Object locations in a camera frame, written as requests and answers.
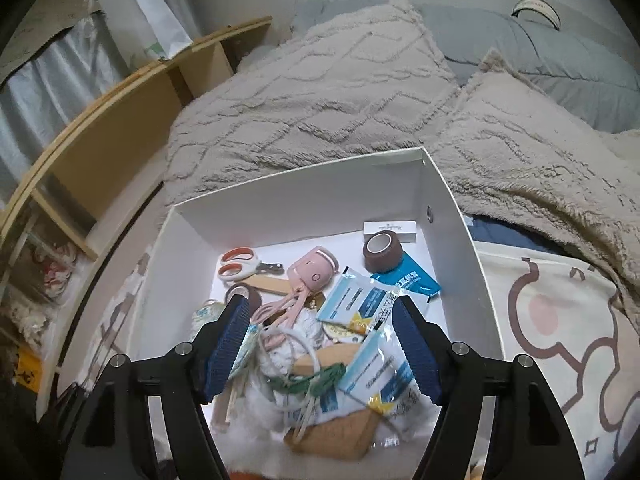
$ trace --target gray curtain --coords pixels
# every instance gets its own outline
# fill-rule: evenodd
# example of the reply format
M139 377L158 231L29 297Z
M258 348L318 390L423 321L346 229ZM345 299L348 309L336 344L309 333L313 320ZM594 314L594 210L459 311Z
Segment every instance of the gray curtain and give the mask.
M165 0L192 38L202 36L191 0ZM94 13L11 75L0 89L0 207L49 143L87 105L129 75Z

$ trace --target white paper bag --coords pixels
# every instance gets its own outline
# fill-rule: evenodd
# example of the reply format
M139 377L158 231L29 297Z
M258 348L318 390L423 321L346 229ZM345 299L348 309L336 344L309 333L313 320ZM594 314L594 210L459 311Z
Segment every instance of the white paper bag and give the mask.
M90 0L102 10L118 50L131 70L171 59L192 39L164 0Z

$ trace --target brown tape roll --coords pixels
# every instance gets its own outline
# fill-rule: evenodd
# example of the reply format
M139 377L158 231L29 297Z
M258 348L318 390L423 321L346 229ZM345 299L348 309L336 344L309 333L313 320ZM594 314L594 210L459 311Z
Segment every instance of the brown tape roll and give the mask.
M241 294L249 300L249 311L253 314L262 305L262 296L251 285L240 282L230 286L225 294L225 304L231 300L234 294Z
M362 247L364 266L369 272L389 272L402 261L402 245L393 231L379 231Z

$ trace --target metal bolt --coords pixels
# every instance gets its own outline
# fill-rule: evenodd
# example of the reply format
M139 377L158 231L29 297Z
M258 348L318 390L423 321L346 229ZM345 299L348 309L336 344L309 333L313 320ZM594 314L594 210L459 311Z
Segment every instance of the metal bolt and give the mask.
M454 354L458 355L466 355L469 353L469 347L460 342L453 343L453 345L451 345L451 349L453 350Z
M114 355L111 359L109 359L109 364L114 368L120 368L126 362L127 362L127 356L124 354L117 354L117 355Z
M533 366L533 359L526 354L519 355L518 362L520 366L524 366L525 368L531 368Z
M178 355L187 355L191 352L191 350L193 350L193 345L189 342L178 343L175 346L175 353L177 353Z

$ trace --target green ribbon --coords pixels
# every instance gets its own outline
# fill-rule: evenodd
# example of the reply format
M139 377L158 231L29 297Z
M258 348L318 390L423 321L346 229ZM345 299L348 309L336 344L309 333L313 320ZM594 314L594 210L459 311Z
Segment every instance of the green ribbon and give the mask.
M295 378L295 376L289 376L286 379L271 377L267 379L267 384L283 394L306 394L309 391L311 396L321 397L338 383L346 371L347 367L343 363L335 363L321 368L319 372L309 377Z

